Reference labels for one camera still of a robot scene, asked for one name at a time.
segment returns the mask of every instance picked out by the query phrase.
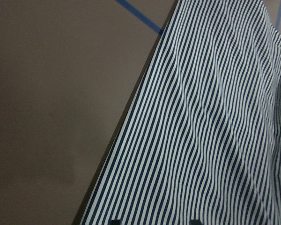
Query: striped fabric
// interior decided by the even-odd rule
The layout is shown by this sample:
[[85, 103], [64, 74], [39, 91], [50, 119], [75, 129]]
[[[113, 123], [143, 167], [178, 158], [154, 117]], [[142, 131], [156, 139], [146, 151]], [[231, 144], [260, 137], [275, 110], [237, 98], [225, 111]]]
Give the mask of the striped fabric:
[[81, 224], [281, 225], [281, 34], [261, 0], [180, 0]]

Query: dark object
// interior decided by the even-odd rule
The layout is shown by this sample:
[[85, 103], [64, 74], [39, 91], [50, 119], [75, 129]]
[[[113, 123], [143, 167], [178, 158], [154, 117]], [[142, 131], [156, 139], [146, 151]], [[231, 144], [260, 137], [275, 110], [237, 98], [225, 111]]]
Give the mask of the dark object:
[[120, 219], [114, 219], [111, 221], [110, 225], [121, 225], [121, 220]]
[[198, 219], [192, 219], [191, 220], [191, 225], [203, 225], [201, 221]]

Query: cloth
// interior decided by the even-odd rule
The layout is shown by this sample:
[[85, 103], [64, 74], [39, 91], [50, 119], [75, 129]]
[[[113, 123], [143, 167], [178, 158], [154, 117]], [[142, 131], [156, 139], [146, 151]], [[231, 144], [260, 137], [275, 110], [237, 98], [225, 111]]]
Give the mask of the cloth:
[[281, 225], [281, 34], [261, 0], [180, 0], [82, 224]]

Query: blue line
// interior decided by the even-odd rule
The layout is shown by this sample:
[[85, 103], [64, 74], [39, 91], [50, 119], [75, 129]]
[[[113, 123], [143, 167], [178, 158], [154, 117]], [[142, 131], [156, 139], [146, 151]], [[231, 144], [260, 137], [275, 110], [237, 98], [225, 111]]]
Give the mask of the blue line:
[[279, 30], [280, 22], [281, 22], [281, 0], [280, 0], [279, 12], [278, 12], [277, 23], [276, 23], [276, 29], [277, 30]]
[[119, 4], [121, 4], [123, 7], [125, 7], [128, 11], [130, 11], [133, 15], [135, 15], [137, 18], [139, 18], [141, 21], [143, 21], [147, 26], [149, 26], [156, 33], [158, 33], [159, 35], [163, 33], [162, 29], [160, 29], [155, 23], [153, 23], [149, 18], [147, 18], [143, 13], [137, 10], [129, 2], [127, 2], [126, 0], [116, 0], [116, 1]]

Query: blue tape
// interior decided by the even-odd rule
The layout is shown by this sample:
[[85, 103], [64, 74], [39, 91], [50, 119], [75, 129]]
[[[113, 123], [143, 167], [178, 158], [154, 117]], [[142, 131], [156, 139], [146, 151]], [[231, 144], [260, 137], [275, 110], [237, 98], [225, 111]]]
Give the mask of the blue tape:
[[278, 12], [277, 23], [276, 23], [276, 29], [277, 30], [279, 30], [280, 22], [281, 22], [281, 0], [280, 0], [279, 12]]
[[133, 15], [143, 21], [147, 26], [149, 26], [152, 30], [154, 30], [159, 35], [162, 35], [163, 30], [160, 29], [155, 23], [153, 23], [149, 18], [147, 18], [143, 13], [137, 10], [133, 5], [131, 5], [126, 0], [116, 0], [119, 4], [125, 7], [128, 11], [130, 11]]

